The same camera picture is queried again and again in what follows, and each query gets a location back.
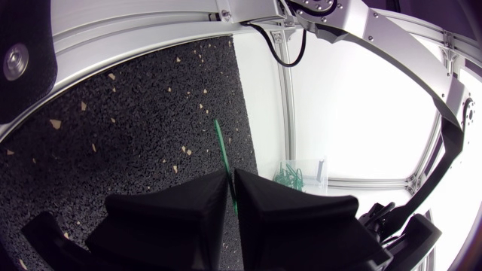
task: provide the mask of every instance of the speckled floor mat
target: speckled floor mat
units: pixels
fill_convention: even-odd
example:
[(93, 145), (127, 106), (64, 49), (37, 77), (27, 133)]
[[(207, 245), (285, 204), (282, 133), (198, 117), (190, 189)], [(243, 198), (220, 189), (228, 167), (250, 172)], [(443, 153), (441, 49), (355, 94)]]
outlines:
[[(40, 211), (85, 247), (110, 193), (159, 191), (221, 169), (215, 118), (231, 167), (257, 172), (231, 37), (150, 53), (75, 85), (0, 144), (5, 249), (19, 268), (48, 269), (20, 232)], [(242, 269), (227, 202), (220, 268)]]

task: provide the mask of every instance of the white wall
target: white wall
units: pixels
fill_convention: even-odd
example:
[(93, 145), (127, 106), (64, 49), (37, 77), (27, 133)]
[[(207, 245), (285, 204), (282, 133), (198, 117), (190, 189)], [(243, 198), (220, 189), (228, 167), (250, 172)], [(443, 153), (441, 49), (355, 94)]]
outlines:
[[(301, 31), (288, 43), (295, 59)], [(406, 178), (419, 162), (435, 117), (432, 98), (396, 67), (347, 41), (308, 34), (292, 69), (297, 159), (326, 154), (328, 175)]]
[(233, 37), (258, 174), (271, 179), (285, 159), (285, 124), (277, 63), (259, 33)]

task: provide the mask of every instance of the screw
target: screw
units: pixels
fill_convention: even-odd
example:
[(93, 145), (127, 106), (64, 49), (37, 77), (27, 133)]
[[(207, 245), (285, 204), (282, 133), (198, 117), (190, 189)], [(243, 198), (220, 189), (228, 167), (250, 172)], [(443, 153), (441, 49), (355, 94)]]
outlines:
[(29, 64), (29, 51), (24, 44), (15, 44), (8, 49), (3, 61), (3, 73), (9, 81), (18, 79)]
[(22, 56), (20, 55), (20, 52), (18, 51), (13, 51), (10, 56), (8, 57), (7, 60), (7, 67), (10, 70), (15, 69), (20, 65), (20, 62), (22, 61)]
[(221, 15), (223, 16), (223, 18), (228, 21), (231, 19), (231, 12), (229, 11), (226, 11), (226, 10), (222, 10), (221, 11)]

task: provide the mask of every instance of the clear plastic container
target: clear plastic container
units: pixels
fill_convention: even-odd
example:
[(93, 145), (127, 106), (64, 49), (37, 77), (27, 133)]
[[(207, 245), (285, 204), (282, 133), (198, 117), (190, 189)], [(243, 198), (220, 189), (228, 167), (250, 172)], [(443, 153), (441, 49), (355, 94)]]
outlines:
[(273, 181), (304, 193), (325, 196), (328, 187), (326, 158), (280, 161)]

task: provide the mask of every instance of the black cable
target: black cable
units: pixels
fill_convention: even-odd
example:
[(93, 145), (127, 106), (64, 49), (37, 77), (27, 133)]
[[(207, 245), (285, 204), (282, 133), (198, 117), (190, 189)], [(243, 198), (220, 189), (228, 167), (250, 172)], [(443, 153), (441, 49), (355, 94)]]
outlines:
[(243, 26), (251, 26), (252, 28), (256, 29), (258, 32), (260, 32), (263, 35), (263, 38), (266, 40), (266, 42), (268, 43), (268, 46), (270, 47), (271, 54), (273, 54), (276, 61), (280, 65), (282, 65), (283, 67), (287, 67), (287, 68), (295, 67), (301, 61), (301, 59), (303, 58), (304, 49), (307, 46), (307, 30), (306, 29), (303, 29), (303, 40), (301, 42), (300, 54), (298, 55), (298, 58), (293, 63), (290, 64), (290, 63), (284, 63), (278, 57), (278, 55), (276, 54), (276, 51), (274, 50), (273, 44), (271, 43), (270, 37), (268, 36), (268, 34), (266, 34), (266, 32), (264, 31), (264, 29), (261, 26), (257, 26), (257, 25), (251, 24), (251, 23), (241, 23), (241, 24)]
[(391, 210), (395, 207), (395, 203), (391, 202), (387, 206), (383, 207), (377, 213), (373, 214), (373, 216), (365, 222), (365, 227), (370, 225), (372, 222), (379, 220), (382, 216), (388, 214)]

